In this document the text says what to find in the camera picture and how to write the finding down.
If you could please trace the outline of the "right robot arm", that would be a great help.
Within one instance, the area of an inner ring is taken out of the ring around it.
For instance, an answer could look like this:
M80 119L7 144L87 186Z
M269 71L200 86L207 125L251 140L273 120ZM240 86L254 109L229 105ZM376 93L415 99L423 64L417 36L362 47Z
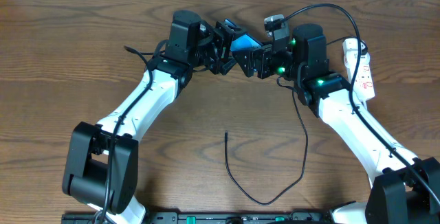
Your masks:
M365 169L371 192L364 203L345 203L329 211L332 223L438 223L439 162L420 159L402 146L368 112L370 80L354 76L353 57L361 53L346 40L348 76L331 71L327 40L316 24L288 30L280 26L262 43L248 34L232 41L231 51L249 76L278 75L301 103L329 125Z

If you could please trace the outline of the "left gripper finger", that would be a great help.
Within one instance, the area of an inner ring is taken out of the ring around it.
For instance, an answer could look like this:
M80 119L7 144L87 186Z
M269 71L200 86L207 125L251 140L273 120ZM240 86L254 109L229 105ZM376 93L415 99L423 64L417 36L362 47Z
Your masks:
M246 35L247 34L247 30L240 27L240 26L233 26L227 23L224 23L224 41L225 42L232 42L236 39L238 39L239 37Z
M221 63L219 72L222 75L226 75L236 65L236 63L237 62L233 57L229 57L225 63Z

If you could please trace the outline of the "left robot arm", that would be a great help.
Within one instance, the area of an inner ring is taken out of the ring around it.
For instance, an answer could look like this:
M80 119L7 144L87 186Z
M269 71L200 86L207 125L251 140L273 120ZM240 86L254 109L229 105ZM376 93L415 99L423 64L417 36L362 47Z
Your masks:
M234 66L230 52L246 34L225 20L211 26L189 10L173 15L168 39L146 53L132 47L145 70L139 85L96 124L80 122L71 134L62 190L96 209L90 223L141 223L146 208L135 196L139 143L155 118L190 82L195 68L227 74Z

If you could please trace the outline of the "blue Galaxy smartphone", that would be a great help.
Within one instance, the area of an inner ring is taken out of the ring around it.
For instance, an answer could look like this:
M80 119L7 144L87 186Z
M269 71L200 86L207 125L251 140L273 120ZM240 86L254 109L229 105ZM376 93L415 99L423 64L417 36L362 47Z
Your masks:
M243 35L235 38L230 47L231 52L262 47L263 44L256 40L253 36L250 36L245 28L240 27L230 19L225 19L225 24L233 29L235 32L241 32Z

